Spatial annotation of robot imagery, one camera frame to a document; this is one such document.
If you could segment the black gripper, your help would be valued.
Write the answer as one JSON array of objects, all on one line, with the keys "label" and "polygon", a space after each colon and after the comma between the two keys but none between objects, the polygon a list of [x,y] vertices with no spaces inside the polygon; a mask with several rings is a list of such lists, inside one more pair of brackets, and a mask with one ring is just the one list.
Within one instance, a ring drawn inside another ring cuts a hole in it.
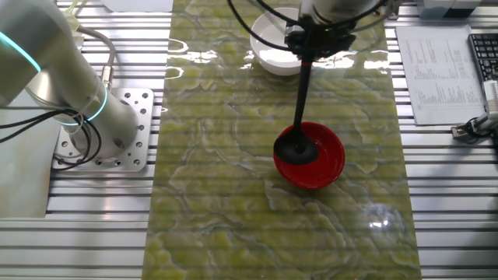
[{"label": "black gripper", "polygon": [[340,51],[350,49],[356,40],[354,34],[345,36],[345,31],[340,28],[301,27],[304,31],[303,38],[301,31],[288,32],[285,35],[285,44],[293,53],[298,53],[301,59],[306,50],[316,50],[315,60],[328,58]]}]

